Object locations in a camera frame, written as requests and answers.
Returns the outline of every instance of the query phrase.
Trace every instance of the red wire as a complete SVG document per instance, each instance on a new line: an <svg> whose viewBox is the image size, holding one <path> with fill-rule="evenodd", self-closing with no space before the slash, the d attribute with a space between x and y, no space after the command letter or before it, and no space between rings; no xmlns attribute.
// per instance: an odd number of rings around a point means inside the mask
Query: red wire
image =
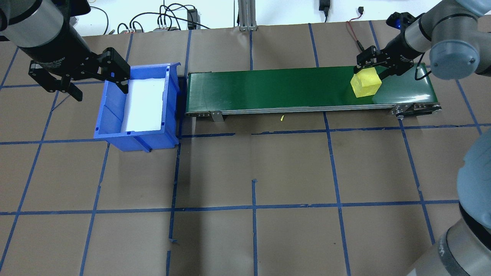
<svg viewBox="0 0 491 276"><path fill-rule="evenodd" d="M348 24L348 26L350 27L351 31L353 32L353 36L355 36L355 40L358 40L358 38L356 37L355 31L353 30L353 27L351 26L350 21L346 21L346 23Z"/></svg>
<svg viewBox="0 0 491 276"><path fill-rule="evenodd" d="M353 21L353 20L356 20L356 19L360 19L361 16L362 16L362 14L360 14L360 16L358 16L358 17L351 18L350 21Z"/></svg>
<svg viewBox="0 0 491 276"><path fill-rule="evenodd" d="M355 41L357 41L358 38L356 37L355 31L353 30L353 27L351 26L351 21L356 20L356 19L360 19L361 16L362 16L362 14L360 14L360 16L358 16L358 17L351 18L349 21L346 21L346 23L348 24L348 26L351 29L351 32L353 32L353 36L355 37Z"/></svg>

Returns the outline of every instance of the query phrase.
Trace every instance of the conveyor belt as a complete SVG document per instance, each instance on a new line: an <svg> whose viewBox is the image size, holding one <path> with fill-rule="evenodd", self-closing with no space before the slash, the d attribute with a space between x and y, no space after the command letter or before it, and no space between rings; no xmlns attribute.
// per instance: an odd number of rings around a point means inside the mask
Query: conveyor belt
<svg viewBox="0 0 491 276"><path fill-rule="evenodd" d="M383 80L374 96L356 98L351 66L192 73L186 115L386 109L397 104L438 102L430 79L413 68ZM425 66L419 75L426 73Z"/></svg>

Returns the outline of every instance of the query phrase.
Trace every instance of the yellow foam block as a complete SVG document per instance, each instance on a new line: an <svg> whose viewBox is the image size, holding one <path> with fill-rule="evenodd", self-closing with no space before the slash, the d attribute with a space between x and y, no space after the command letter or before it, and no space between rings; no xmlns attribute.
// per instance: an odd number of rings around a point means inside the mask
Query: yellow foam block
<svg viewBox="0 0 491 276"><path fill-rule="evenodd" d="M382 81L373 67L354 74L350 83L357 98L375 95L382 85Z"/></svg>

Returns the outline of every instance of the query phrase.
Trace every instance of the blue bin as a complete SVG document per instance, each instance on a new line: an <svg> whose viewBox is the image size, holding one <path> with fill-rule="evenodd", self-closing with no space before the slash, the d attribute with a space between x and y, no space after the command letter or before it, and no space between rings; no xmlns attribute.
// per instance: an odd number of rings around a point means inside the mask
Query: blue bin
<svg viewBox="0 0 491 276"><path fill-rule="evenodd" d="M104 139L121 151L174 148L176 138L176 102L180 94L177 66L180 63L153 64L131 67L131 80L165 78L162 96L163 112L160 130L121 132L127 95L114 84L106 81L102 94L94 138Z"/></svg>

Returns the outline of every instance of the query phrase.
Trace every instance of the blue tape grid line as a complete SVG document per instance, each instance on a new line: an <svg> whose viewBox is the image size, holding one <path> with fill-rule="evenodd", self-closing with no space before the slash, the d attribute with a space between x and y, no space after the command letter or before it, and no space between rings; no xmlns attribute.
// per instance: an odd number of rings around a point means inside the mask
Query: blue tape grid line
<svg viewBox="0 0 491 276"><path fill-rule="evenodd" d="M191 49L191 30L188 31L188 45L186 48L186 61L184 64L184 77L187 79L188 78L188 64L189 64L189 52Z"/></svg>
<svg viewBox="0 0 491 276"><path fill-rule="evenodd" d="M182 135L181 138L223 137L223 136L234 136L234 135L235 133L195 134L195 135Z"/></svg>
<svg viewBox="0 0 491 276"><path fill-rule="evenodd" d="M51 110L51 112L53 112L57 107L59 107L64 101L66 101L66 99L68 99L68 97L70 97L70 95L66 95L66 97Z"/></svg>
<svg viewBox="0 0 491 276"><path fill-rule="evenodd" d="M106 153L104 154L104 160L102 161L101 176L99 177L99 185L97 185L97 192L95 194L94 206L92 207L92 212L91 212L91 216L90 216L89 229L87 231L87 238L85 240L85 247L83 249L82 264L80 266L79 276L83 275L83 271L85 269L85 261L87 259L87 253L89 250L90 236L92 235L92 228L94 226L94 219L95 219L95 214L97 211L97 204L99 202L99 195L101 193L101 183L102 183L102 179L104 178L104 172L106 170L106 163L108 161L109 146L110 146L110 144L108 143L108 146L106 147Z"/></svg>
<svg viewBox="0 0 491 276"><path fill-rule="evenodd" d="M51 109L50 110L53 110L53 107L56 104L56 100L58 99L58 93L59 92L57 91L56 94L55 94L55 97L53 98L53 103L51 105ZM46 136L46 132L48 130L48 125L50 124L50 120L51 120L51 116L52 115L53 115L53 112L50 111L50 113L48 115L48 119L46 120L46 124L44 126L43 135L41 136L41 141L43 141L44 140L44 137ZM39 158L39 154L41 152L41 147L42 147L42 144L40 143L39 146L37 147L36 155L34 156L34 161L32 162L32 166L31 166L31 169L29 171L29 177L27 178L26 185L24 187L24 191L22 193L22 197L21 197L21 200L19 202L19 206L17 207L17 212L15 214L15 218L14 218L14 221L12 223L12 227L10 228L10 233L8 235L8 238L7 238L7 243L5 244L5 248L3 250L3 254L2 254L2 257L1 257L1 260L0 260L0 272L1 272L1 269L3 267L3 263L5 261L5 257L7 256L7 251L8 251L8 248L10 246L10 242L12 241L12 236L14 235L15 226L17 225L17 220L19 219L20 212L21 212L21 209L22 209L22 205L24 204L24 200L26 198L27 190L29 188L29 184L30 184L30 181L32 179L32 174L34 173L34 168L36 167L36 162L37 162L37 159Z"/></svg>
<svg viewBox="0 0 491 276"><path fill-rule="evenodd" d="M185 61L185 66L184 66L184 76L188 77L188 65L189 65L189 55L191 51L191 38L192 38L192 30L189 30L188 32L188 43L186 45L186 61ZM181 115L179 116L179 134L178 134L178 139L179 139L179 144L177 146L177 153L176 153L176 169L174 171L174 187L172 188L172 204L170 208L170 220L169 220L169 240L172 242L174 241L174 220L176 216L176 200L177 200L177 183L179 180L179 165L180 165L180 159L181 159L181 147L182 147L182 124L183 124L183 119L184 119L184 109ZM170 273L170 258L171 258L171 251L169 250L167 252L167 260L166 260L166 275L169 275Z"/></svg>
<svg viewBox="0 0 491 276"><path fill-rule="evenodd" d="M103 81L92 81L92 82L74 82L73 84L98 84L104 83ZM23 88L23 87L41 87L39 84L20 84L20 85L6 85L3 88Z"/></svg>
<svg viewBox="0 0 491 276"><path fill-rule="evenodd" d="M426 205L432 204L458 204L458 199L447 200L425 200ZM421 201L386 201L386 202L347 202L341 203L342 207L370 207L370 206L407 206L419 205ZM210 212L210 211L233 211L252 209L298 209L298 208L337 208L337 203L315 203L315 204L270 204L270 205L236 205L219 207L176 207L172 208L146 208L146 209L103 209L96 210L96 214L133 214L133 213L170 213L175 212ZM17 212L0 212L0 216L14 216ZM24 215L78 215L92 214L92 210L63 210L63 211L21 211Z"/></svg>
<svg viewBox="0 0 491 276"><path fill-rule="evenodd" d="M131 43L133 42L133 33L130 34L130 41L128 42L128 50L126 51L126 58L125 61L128 62L128 59L130 58L130 51L131 51Z"/></svg>
<svg viewBox="0 0 491 276"><path fill-rule="evenodd" d="M332 177L334 179L334 189L336 191L336 204L338 208L338 216L339 216L339 227L341 230L341 240L343 242L343 252L344 252L344 261L346 265L346 273L348 276L351 276L351 268L350 268L350 260L348 257L348 246L346 243L346 233L344 231L344 220L343 220L343 204L341 203L341 195L339 194L339 185L337 181L337 174L336 174L336 164L334 161L334 152L332 150L332 140L331 140L331 134L329 130L329 122L327 121L327 116L326 112L323 113L324 115L324 123L326 125L326 133L327 133L327 146L329 148L329 157L331 161L331 169L332 169Z"/></svg>
<svg viewBox="0 0 491 276"><path fill-rule="evenodd" d="M409 147L408 137L406 136L406 131L404 129L404 125L402 121L399 120L399 125L401 126L401 133L404 139L404 144L406 145L406 151L408 152L409 163L411 164L412 174L414 176L414 182L416 183L416 189L418 190L419 200L421 202L421 207L423 208L423 214L425 216L426 227L428 228L428 234L430 235L431 243L435 243L435 237L433 235L433 228L431 227L430 217L428 216L428 210L426 209L425 198L423 196L423 192L420 190L420 183L418 174L416 172L416 167L414 166L414 159L412 158L411 148Z"/></svg>
<svg viewBox="0 0 491 276"><path fill-rule="evenodd" d="M254 69L254 61L252 59L252 31L249 31L249 69L252 71Z"/></svg>
<svg viewBox="0 0 491 276"><path fill-rule="evenodd" d="M312 40L312 48L314 50L315 67L319 68L319 59L317 58L317 48L315 47L314 32L312 31L312 24L308 24L308 30L310 32L310 40Z"/></svg>
<svg viewBox="0 0 491 276"><path fill-rule="evenodd" d="M167 260L165 261L165 276L170 274L170 250L167 251Z"/></svg>
<svg viewBox="0 0 491 276"><path fill-rule="evenodd" d="M14 64L15 57L17 56L17 52L19 51L19 47L15 49L14 55L12 56L12 59L10 60L10 63L7 67L7 71L5 72L5 75L3 76L3 80L0 83L0 90L4 87L3 85L5 84L5 81L7 80L8 73L10 72L10 68L12 68L12 64Z"/></svg>
<svg viewBox="0 0 491 276"><path fill-rule="evenodd" d="M472 111L472 108L470 107L469 100L467 99L467 96L465 95L464 89L462 88L462 85L459 80L455 80L457 83L457 86L459 87L459 90L462 94L462 97L464 98L465 104L467 105L467 108L469 109L470 116L472 117L472 120L474 121L474 126L477 128L477 131L479 132L479 135L481 135L483 132L481 131L481 127L477 123L476 116L474 115L474 112Z"/></svg>
<svg viewBox="0 0 491 276"><path fill-rule="evenodd" d="M375 46L377 47L377 49L380 50L379 40L377 39L377 35L375 34L375 29L373 28L372 21L369 20L368 24L370 24L370 29L372 30L373 39L375 40Z"/></svg>
<svg viewBox="0 0 491 276"><path fill-rule="evenodd" d="M491 127L489 124L479 124L481 127ZM444 129L444 128L475 128L475 124L468 125L440 125L440 126L405 126L406 130L414 129ZM383 130L399 130L400 127L372 127L372 128L340 128L330 129L330 132L348 132L348 131L383 131ZM325 129L315 130L287 130L287 131L266 131L261 133L254 133L251 135L275 135L275 134L304 134L304 133L325 133ZM214 133L214 134L196 134L196 135L182 135L181 138L206 138L206 137L225 137L234 136L235 133ZM100 142L103 139L67 139L67 140L44 140L44 141L10 141L0 142L0 145L22 145L22 144L53 144L53 143L79 143L79 142Z"/></svg>
<svg viewBox="0 0 491 276"><path fill-rule="evenodd" d="M256 183L257 180L252 180L252 248L254 255L254 276L257 276L257 219L256 219Z"/></svg>

